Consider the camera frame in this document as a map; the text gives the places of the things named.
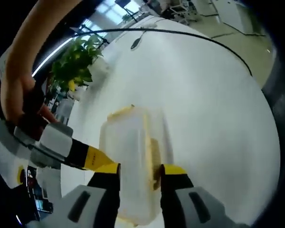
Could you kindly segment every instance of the white table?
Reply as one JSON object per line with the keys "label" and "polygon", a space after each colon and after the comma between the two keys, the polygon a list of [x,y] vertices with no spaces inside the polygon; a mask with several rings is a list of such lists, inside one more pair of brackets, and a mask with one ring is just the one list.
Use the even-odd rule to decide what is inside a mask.
{"label": "white table", "polygon": [[[148,17],[135,26],[157,20]],[[203,35],[170,20],[157,25]],[[276,189],[280,168],[276,125],[261,89],[237,57],[217,44],[146,32],[131,51],[140,35],[126,32],[103,51],[113,72],[74,105],[69,121],[74,137],[98,147],[109,113],[131,104],[160,107],[174,163],[195,186],[223,202],[230,218],[253,223]],[[65,166],[61,170],[64,193],[93,175]],[[149,226],[163,224],[162,215],[156,222]]]}

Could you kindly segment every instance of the plastic container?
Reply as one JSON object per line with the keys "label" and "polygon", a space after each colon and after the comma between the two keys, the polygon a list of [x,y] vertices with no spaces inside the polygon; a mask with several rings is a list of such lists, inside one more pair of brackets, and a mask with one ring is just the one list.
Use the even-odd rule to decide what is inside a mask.
{"label": "plastic container", "polygon": [[162,114],[125,108],[108,117],[99,149],[121,164],[118,217],[148,225],[161,211],[159,167],[166,153]]}

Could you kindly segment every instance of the black cable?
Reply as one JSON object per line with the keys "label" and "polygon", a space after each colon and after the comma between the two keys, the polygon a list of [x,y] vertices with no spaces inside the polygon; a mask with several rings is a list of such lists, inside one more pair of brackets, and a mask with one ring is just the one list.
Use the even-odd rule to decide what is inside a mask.
{"label": "black cable", "polygon": [[165,32],[165,33],[172,33],[172,34],[179,34],[179,35],[186,35],[186,36],[192,36],[192,37],[197,37],[200,39],[204,39],[207,41],[210,41],[212,43],[218,44],[220,46],[222,46],[223,48],[227,49],[228,51],[232,52],[235,56],[237,56],[247,67],[250,75],[252,76],[252,72],[248,66],[248,64],[242,59],[241,56],[239,56],[235,51],[233,51],[232,49],[228,48],[226,45],[223,45],[215,40],[212,40],[210,38],[207,37],[203,37],[200,35],[196,35],[193,33],[189,33],[189,32],[180,32],[180,31],[173,31],[173,30],[165,30],[165,29],[154,29],[154,28],[112,28],[112,29],[104,29],[104,30],[98,30],[98,31],[91,31],[91,32],[84,32],[81,34],[77,34],[77,35],[73,35],[72,37],[79,37],[79,36],[86,36],[89,34],[97,34],[97,33],[102,33],[102,32],[123,32],[123,31],[149,31],[149,32]]}

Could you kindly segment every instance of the white floor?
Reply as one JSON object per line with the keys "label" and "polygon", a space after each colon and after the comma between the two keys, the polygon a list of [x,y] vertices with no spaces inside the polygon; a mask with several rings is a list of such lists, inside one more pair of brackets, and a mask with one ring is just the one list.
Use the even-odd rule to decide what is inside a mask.
{"label": "white floor", "polygon": [[274,59],[273,48],[267,37],[244,35],[221,22],[219,16],[200,16],[198,22],[190,23],[190,27],[238,53],[247,62],[256,82],[263,87]]}

